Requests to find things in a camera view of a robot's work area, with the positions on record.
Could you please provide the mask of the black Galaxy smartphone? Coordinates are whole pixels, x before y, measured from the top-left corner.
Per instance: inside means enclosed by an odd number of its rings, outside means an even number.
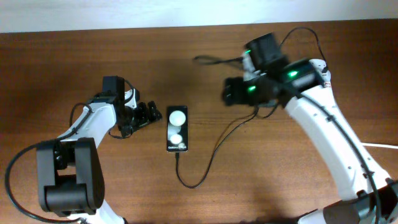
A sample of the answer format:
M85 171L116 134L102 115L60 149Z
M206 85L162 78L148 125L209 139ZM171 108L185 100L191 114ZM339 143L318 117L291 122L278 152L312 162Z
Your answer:
M188 108L185 105L167 107L167 152L188 151Z

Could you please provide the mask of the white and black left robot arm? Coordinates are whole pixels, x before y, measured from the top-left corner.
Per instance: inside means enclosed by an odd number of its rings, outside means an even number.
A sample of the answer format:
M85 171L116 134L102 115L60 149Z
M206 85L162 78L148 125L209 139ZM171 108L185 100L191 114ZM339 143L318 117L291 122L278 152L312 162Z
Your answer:
M97 148L117 127L118 139L129 138L161 120L155 103L141 102L134 87L118 76L103 78L102 90L84 103L82 114L54 140L39 144L37 174L39 204L80 223L126 223L104 199L105 184Z

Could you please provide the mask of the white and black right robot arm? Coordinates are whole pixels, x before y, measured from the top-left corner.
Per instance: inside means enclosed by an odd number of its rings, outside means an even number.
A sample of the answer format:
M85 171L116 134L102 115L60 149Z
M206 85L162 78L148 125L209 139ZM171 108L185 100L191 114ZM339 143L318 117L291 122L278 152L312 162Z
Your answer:
M340 200L294 219L295 223L394 223L397 182L368 153L342 112L321 59L290 62L273 34L245 45L244 75L227 78L227 105L276 101L305 131L325 161Z

